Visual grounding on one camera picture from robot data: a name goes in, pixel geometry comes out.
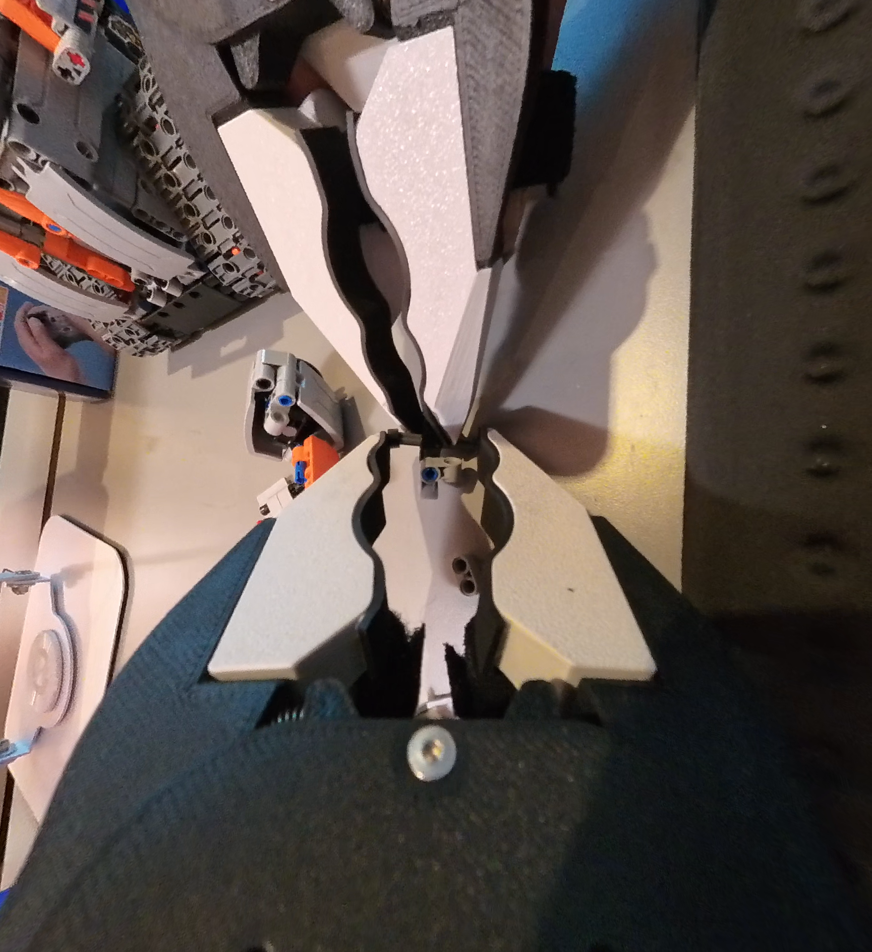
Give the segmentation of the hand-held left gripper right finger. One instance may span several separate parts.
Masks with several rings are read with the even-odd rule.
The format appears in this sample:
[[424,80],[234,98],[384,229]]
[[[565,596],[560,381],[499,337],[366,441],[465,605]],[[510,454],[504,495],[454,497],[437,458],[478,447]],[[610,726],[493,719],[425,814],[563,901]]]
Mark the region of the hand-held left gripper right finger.
[[647,682],[654,658],[587,509],[497,430],[480,439],[478,672],[510,684]]

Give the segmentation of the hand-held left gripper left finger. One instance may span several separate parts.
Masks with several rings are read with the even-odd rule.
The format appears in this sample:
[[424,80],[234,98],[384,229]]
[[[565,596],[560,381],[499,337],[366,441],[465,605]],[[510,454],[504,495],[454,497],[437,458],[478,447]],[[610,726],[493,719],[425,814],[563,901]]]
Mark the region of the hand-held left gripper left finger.
[[374,670],[390,449],[388,432],[367,437],[276,517],[208,663],[213,679],[353,684]]

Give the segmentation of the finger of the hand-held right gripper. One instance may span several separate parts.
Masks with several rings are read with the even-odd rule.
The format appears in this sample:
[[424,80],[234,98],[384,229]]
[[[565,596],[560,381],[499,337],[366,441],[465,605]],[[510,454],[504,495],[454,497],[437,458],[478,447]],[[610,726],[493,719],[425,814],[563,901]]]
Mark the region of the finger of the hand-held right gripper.
[[381,407],[425,443],[445,443],[393,336],[402,309],[367,264],[366,232],[393,240],[359,182],[348,129],[292,114],[251,109],[218,129],[288,291]]
[[419,396],[448,437],[475,401],[494,268],[477,265],[455,34],[394,42],[355,127],[362,179],[408,270]]

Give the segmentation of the small black grey toy assembly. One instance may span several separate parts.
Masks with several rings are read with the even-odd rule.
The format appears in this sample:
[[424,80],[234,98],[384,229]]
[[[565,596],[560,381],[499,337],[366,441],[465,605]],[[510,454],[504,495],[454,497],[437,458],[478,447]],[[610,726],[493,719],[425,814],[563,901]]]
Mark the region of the small black grey toy assembly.
[[409,446],[417,451],[417,488],[422,500],[438,499],[443,486],[463,494],[475,491],[478,440],[463,439],[455,444],[437,445],[427,443],[422,435],[397,429],[387,430],[386,440],[389,446]]

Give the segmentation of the grey orange toy sub-assembly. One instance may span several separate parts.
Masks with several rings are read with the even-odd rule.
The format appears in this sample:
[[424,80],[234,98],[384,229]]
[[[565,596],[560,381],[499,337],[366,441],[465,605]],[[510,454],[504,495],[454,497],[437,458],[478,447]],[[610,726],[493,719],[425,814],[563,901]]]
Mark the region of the grey orange toy sub-assembly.
[[258,496],[263,518],[279,516],[344,452],[342,400],[315,367],[288,351],[257,352],[243,429],[249,452],[290,465],[289,475]]

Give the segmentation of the grey orange tracked toy robot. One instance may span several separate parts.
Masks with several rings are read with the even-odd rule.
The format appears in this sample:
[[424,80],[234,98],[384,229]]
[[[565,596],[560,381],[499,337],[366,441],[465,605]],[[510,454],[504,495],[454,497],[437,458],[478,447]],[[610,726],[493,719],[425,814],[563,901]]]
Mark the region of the grey orange tracked toy robot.
[[287,289],[181,136],[115,2],[0,2],[0,284],[67,347],[184,346]]

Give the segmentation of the blue robot kit box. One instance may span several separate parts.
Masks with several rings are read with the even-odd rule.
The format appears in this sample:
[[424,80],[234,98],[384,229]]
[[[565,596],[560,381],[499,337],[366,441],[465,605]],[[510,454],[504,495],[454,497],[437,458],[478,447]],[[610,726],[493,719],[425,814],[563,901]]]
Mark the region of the blue robot kit box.
[[117,358],[96,323],[0,280],[0,387],[109,400]]

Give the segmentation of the dark dotted mat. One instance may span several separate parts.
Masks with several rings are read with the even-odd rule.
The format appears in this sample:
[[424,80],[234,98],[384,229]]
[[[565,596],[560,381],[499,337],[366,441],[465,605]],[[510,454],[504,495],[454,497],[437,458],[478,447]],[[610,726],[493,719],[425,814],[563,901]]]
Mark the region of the dark dotted mat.
[[682,586],[872,914],[872,1],[704,12]]

